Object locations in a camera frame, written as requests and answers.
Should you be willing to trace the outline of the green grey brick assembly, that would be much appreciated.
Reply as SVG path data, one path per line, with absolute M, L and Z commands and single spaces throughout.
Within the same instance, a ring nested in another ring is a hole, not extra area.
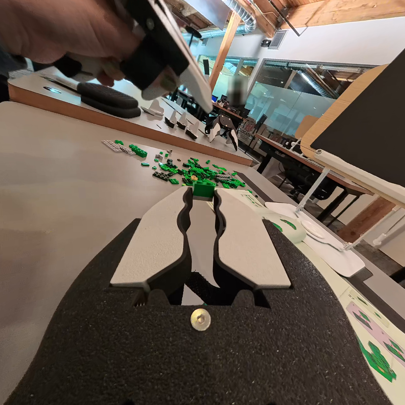
M 193 184 L 193 199 L 201 201 L 213 201 L 215 184 L 205 181 L 196 181 Z

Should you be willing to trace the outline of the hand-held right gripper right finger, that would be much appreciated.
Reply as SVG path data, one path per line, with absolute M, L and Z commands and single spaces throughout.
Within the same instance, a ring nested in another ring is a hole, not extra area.
M 223 188 L 215 192 L 225 230 L 218 239 L 221 265 L 253 290 L 289 288 L 291 281 L 266 230 L 262 217 Z

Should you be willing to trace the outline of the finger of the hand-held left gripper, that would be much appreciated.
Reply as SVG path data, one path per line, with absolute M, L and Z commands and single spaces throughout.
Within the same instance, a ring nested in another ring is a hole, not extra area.
M 163 16 L 161 21 L 167 33 L 163 34 L 164 48 L 168 51 L 168 65 L 190 90 L 196 102 L 206 113 L 212 110 L 211 88 L 195 57 L 183 38 L 180 28 L 164 1 L 158 1 Z

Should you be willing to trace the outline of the person's left hand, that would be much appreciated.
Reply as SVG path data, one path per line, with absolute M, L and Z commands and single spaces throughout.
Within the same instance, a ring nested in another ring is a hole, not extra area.
M 124 60 L 140 43 L 108 1 L 0 2 L 0 37 L 6 52 L 53 64 L 67 53 Z M 104 73 L 97 80 L 112 87 Z

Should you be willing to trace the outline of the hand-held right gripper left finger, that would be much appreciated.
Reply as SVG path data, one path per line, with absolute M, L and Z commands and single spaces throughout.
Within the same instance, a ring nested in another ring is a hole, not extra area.
M 187 238 L 193 189 L 180 187 L 141 218 L 117 266 L 110 285 L 145 292 L 175 292 L 191 273 Z

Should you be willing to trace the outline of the wood-edged neighbouring desk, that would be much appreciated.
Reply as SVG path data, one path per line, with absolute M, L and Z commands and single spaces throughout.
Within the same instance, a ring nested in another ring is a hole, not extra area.
M 252 164 L 252 159 L 240 150 L 235 151 L 233 145 L 226 144 L 225 140 L 220 136 L 209 143 L 208 137 L 202 133 L 205 127 L 202 123 L 199 126 L 198 139 L 192 140 L 184 131 L 177 127 L 168 127 L 164 119 L 156 119 L 154 116 L 146 114 L 143 111 L 141 112 L 141 116 L 133 119 L 114 117 L 82 103 L 79 94 L 56 81 L 59 77 L 65 80 L 64 76 L 57 69 L 51 67 L 20 78 L 9 79 L 8 90 L 10 100 L 127 134 L 158 141 L 172 147 L 179 147 L 245 166 L 251 166 Z M 60 89 L 62 94 L 53 94 L 43 89 L 43 86 Z

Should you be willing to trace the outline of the wooden post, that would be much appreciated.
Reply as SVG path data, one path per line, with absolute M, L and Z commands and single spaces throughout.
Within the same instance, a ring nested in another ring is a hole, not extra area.
M 347 243 L 361 240 L 369 230 L 381 222 L 395 207 L 396 205 L 393 202 L 378 196 L 340 229 L 337 236 Z

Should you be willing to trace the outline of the black swivel chair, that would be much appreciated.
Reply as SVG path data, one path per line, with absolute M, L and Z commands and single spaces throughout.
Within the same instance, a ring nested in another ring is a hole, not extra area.
M 299 167 L 296 165 L 283 165 L 283 168 L 286 180 L 288 180 L 293 186 L 294 191 L 292 195 L 294 195 L 297 202 L 298 195 L 305 195 L 320 176 L 319 172 L 316 172 L 307 166 Z M 326 200 L 332 195 L 337 186 L 338 184 L 336 181 L 325 177 L 320 185 L 318 185 L 317 189 L 312 193 L 311 198 Z

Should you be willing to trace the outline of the black foam pads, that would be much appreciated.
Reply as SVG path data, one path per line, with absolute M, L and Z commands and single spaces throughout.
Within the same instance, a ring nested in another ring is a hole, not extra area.
M 138 100 L 111 87 L 78 83 L 81 102 L 115 117 L 132 119 L 141 115 Z

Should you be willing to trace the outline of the building instruction booklet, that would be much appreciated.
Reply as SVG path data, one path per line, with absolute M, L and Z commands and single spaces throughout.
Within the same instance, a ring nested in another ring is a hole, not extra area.
M 335 272 L 323 261 L 309 246 L 299 241 L 298 223 L 295 220 L 286 221 L 283 216 L 272 212 L 264 204 L 254 197 L 248 190 L 227 189 L 236 197 L 247 199 L 247 205 L 253 208 L 262 217 L 266 230 L 274 244 L 276 252 L 281 260 L 281 254 L 287 253 L 287 247 L 293 245 L 293 253 L 300 251 L 309 259 L 315 268 L 321 271 L 323 278 L 331 286 L 342 308 L 349 316 L 354 331 L 360 333 L 359 345 L 369 366 L 382 382 L 382 388 L 390 396 L 395 397 L 394 404 L 404 404 L 404 332 L 387 317 L 388 309 L 380 310 L 371 302 L 371 293 L 360 292 L 360 287 L 355 287 L 355 281 L 349 281 Z M 225 220 L 219 219 L 219 209 L 216 208 L 218 199 L 213 199 L 213 210 L 216 219 L 220 222 L 220 230 L 217 231 L 217 239 L 214 247 L 215 262 L 219 263 L 223 272 L 235 277 L 220 264 L 218 257 L 218 239 L 225 230 Z

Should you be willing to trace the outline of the spare black white gripper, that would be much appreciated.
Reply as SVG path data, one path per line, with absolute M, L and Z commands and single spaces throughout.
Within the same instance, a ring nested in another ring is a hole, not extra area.
M 205 135 L 211 143 L 217 136 L 225 136 L 226 144 L 232 144 L 235 151 L 238 150 L 238 139 L 236 135 L 236 128 L 232 120 L 223 114 L 216 117 L 208 117 L 206 119 Z

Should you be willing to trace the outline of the pile of green bricks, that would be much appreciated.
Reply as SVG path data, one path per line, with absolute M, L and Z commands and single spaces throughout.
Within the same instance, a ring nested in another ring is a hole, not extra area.
M 154 163 L 151 166 L 152 174 L 155 171 L 168 173 L 170 178 L 166 182 L 172 185 L 191 187 L 194 182 L 200 180 L 213 183 L 216 187 L 222 186 L 227 189 L 246 187 L 245 181 L 239 178 L 236 171 L 227 170 L 225 167 L 212 163 L 209 159 L 207 161 L 200 161 L 197 158 L 191 157 L 187 160 L 177 159 L 175 162 L 167 160 L 163 163 L 154 159 Z

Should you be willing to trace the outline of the wood-backed black panel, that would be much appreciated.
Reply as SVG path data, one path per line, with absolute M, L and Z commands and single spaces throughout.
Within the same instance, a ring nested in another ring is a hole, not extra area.
M 359 76 L 301 139 L 304 154 L 405 206 L 405 51 Z

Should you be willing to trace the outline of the grey desk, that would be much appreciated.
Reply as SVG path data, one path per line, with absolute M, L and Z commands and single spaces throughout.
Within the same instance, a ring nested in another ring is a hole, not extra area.
M 175 292 L 113 287 L 143 215 L 183 187 L 102 140 L 128 135 L 1 103 L 1 404 L 394 404 L 331 286 L 293 245 L 293 286 L 215 262 L 194 200 Z

